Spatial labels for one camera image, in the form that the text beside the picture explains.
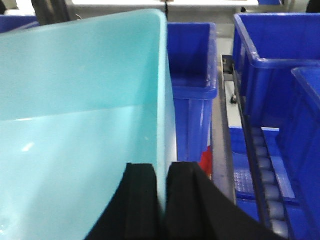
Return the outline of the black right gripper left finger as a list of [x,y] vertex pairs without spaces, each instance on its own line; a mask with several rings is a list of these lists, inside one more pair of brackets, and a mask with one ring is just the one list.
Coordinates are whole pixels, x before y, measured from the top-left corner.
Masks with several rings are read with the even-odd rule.
[[87,240],[158,240],[159,202],[155,169],[128,163],[108,206],[85,237]]

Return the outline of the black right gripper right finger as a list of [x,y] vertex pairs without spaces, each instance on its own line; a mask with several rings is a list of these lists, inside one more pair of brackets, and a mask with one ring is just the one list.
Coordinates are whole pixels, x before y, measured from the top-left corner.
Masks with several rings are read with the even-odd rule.
[[174,162],[167,175],[168,240],[280,240],[231,202],[195,162]]

